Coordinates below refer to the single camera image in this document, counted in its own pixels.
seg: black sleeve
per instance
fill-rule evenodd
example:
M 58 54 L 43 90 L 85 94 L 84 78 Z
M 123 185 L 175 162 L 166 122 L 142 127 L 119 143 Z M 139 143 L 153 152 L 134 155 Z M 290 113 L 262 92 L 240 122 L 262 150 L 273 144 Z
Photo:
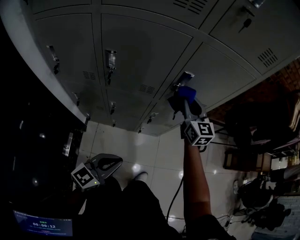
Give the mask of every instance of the black sleeve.
M 188 239 L 236 240 L 230 236 L 213 215 L 204 215 L 187 223 Z

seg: key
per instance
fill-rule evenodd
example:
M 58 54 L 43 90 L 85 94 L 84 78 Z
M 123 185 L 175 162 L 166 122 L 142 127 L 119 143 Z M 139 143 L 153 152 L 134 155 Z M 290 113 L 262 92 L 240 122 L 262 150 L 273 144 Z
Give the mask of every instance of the key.
M 243 27 L 241 28 L 241 30 L 239 30 L 239 33 L 242 32 L 242 30 L 243 30 L 244 28 L 249 27 L 250 24 L 251 24 L 251 22 L 252 22 L 252 20 L 251 20 L 250 18 L 246 19 L 246 21 L 244 22 Z

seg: screen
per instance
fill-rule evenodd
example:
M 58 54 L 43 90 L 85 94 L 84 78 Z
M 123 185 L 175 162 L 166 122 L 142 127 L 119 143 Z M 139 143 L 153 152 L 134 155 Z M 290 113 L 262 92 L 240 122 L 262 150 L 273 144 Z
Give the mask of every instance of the screen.
M 72 220 L 28 215 L 14 210 L 20 228 L 29 233 L 48 236 L 72 236 Z

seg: white shoe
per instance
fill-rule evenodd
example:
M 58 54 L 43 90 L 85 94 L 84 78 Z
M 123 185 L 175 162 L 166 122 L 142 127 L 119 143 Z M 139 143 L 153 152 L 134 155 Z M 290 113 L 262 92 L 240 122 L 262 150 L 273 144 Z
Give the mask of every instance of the white shoe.
M 148 174 L 146 172 L 141 172 L 140 174 L 138 174 L 133 181 L 143 181 L 146 182 L 148 178 Z

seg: forearm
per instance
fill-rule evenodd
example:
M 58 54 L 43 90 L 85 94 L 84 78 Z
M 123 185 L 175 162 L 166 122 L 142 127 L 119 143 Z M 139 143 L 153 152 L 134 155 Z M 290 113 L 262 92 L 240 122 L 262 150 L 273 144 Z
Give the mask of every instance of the forearm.
M 199 149 L 185 140 L 184 147 L 184 215 L 186 220 L 211 214 L 210 191 Z

